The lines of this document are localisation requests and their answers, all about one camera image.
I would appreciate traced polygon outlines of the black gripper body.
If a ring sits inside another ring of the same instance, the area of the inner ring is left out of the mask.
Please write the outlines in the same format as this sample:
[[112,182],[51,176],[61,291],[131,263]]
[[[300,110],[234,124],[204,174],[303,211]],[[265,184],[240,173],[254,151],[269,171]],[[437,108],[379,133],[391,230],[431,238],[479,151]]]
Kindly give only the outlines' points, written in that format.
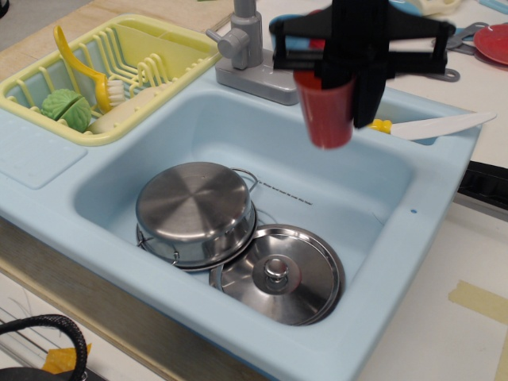
[[[388,1],[333,1],[328,8],[269,28],[275,34],[275,69],[319,70],[326,66],[346,71],[380,67],[388,79],[398,73],[442,74],[447,65],[446,44],[456,27],[404,13]],[[286,37],[323,39],[323,50],[289,50]],[[391,51],[399,40],[434,40],[427,52]]]

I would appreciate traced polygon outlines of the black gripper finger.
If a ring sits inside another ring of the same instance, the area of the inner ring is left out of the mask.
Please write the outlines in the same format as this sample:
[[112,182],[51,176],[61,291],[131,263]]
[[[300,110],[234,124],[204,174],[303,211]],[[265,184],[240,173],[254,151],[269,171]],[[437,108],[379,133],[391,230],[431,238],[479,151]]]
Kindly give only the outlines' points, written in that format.
[[379,108],[386,85],[383,75],[359,73],[356,77],[353,95],[353,125],[363,128],[371,124]]
[[315,72],[315,77],[321,89],[335,89],[350,83],[353,73],[344,69],[322,68]]

